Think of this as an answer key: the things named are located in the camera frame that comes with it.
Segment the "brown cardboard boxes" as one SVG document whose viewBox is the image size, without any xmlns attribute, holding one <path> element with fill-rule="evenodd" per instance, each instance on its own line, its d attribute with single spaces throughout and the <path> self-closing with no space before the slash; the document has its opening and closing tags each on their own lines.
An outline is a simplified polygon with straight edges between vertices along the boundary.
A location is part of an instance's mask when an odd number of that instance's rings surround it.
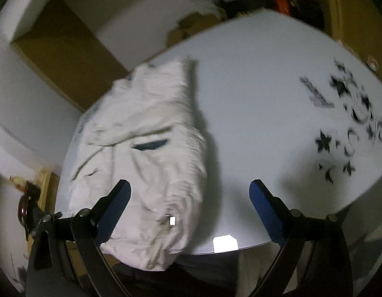
<svg viewBox="0 0 382 297">
<path fill-rule="evenodd" d="M 178 21 L 178 26 L 167 34 L 166 47 L 172 47 L 187 38 L 221 23 L 213 13 L 202 15 L 199 12 L 190 13 Z"/>
</svg>

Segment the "wooden wardrobe door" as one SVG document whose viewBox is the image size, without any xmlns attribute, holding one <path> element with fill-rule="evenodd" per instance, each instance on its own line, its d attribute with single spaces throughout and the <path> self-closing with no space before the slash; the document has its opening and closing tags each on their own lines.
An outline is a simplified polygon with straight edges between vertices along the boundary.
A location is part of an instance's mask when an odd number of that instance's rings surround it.
<svg viewBox="0 0 382 297">
<path fill-rule="evenodd" d="M 14 49 L 52 89 L 84 112 L 128 75 L 63 0 L 49 0 Z"/>
</svg>

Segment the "white puffer jacket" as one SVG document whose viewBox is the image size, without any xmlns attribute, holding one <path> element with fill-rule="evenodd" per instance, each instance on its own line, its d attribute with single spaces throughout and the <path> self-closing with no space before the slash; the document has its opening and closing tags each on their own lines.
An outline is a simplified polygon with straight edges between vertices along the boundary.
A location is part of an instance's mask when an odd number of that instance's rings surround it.
<svg viewBox="0 0 382 297">
<path fill-rule="evenodd" d="M 102 251 L 140 270 L 166 270 L 198 224 L 206 140 L 195 124 L 192 66 L 189 58 L 138 66 L 89 110 L 77 138 L 68 213 L 128 181 L 130 200 Z"/>
</svg>

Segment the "dark red round helmet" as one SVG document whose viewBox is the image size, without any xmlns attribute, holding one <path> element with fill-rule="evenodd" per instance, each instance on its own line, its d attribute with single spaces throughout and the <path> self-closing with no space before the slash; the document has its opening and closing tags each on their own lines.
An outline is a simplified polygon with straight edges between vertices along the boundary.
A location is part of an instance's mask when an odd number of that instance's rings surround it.
<svg viewBox="0 0 382 297">
<path fill-rule="evenodd" d="M 24 227 L 26 240 L 44 215 L 41 208 L 38 207 L 40 195 L 41 190 L 39 188 L 27 189 L 18 203 L 18 220 Z"/>
</svg>

